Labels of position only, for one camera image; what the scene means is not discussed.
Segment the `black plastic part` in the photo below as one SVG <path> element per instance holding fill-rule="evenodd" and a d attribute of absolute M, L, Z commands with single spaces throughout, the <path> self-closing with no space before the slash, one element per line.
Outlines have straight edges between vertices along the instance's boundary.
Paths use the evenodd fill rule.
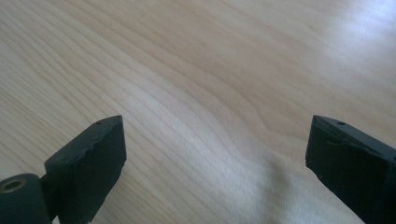
<path fill-rule="evenodd" d="M 126 161 L 122 116 L 91 125 L 46 162 L 47 173 L 0 182 L 0 224 L 88 223 Z"/>
<path fill-rule="evenodd" d="M 46 189 L 49 191 L 45 193 L 54 194 L 47 202 L 49 207 L 62 205 L 55 204 L 59 210 L 51 213 L 56 213 L 61 223 L 92 221 L 119 179 L 125 161 L 122 117 L 91 125 L 45 162 L 46 179 L 59 186 L 59 191 Z"/>
<path fill-rule="evenodd" d="M 14 175 L 0 182 L 0 223 L 50 223 L 38 176 Z"/>
<path fill-rule="evenodd" d="M 306 166 L 365 223 L 396 223 L 396 150 L 354 127 L 314 116 Z"/>

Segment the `wooden table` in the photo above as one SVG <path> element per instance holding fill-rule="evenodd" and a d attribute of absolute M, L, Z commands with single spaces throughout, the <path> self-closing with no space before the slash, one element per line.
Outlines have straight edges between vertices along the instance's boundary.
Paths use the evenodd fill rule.
<path fill-rule="evenodd" d="M 121 114 L 93 223 L 362 223 L 304 166 L 312 116 L 396 147 L 396 3 L 0 3 L 0 179 Z"/>

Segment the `clamp jaw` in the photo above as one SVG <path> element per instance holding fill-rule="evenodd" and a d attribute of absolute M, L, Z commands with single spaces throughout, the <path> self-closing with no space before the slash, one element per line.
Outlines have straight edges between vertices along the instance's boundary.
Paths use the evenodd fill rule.
<path fill-rule="evenodd" d="M 305 160 L 365 223 L 396 223 L 394 148 L 342 121 L 314 116 Z"/>
<path fill-rule="evenodd" d="M 88 223 L 120 177 L 126 161 L 122 116 L 102 119 L 57 151 L 47 173 L 0 182 L 0 223 Z"/>

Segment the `light wood tabletop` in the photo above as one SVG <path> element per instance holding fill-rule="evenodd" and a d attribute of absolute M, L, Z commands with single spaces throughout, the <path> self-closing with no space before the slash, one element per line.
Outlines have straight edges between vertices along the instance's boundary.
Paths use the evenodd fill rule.
<path fill-rule="evenodd" d="M 122 115 L 92 223 L 362 223 L 305 167 L 311 119 L 396 147 L 396 1 L 0 1 L 0 179 Z"/>

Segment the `screw hole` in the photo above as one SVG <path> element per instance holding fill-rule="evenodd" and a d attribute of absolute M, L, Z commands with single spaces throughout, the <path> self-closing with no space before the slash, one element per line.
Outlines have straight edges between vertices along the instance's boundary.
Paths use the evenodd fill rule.
<path fill-rule="evenodd" d="M 0 193 L 10 193 L 22 188 L 26 184 L 25 179 L 13 179 L 0 186 Z"/>

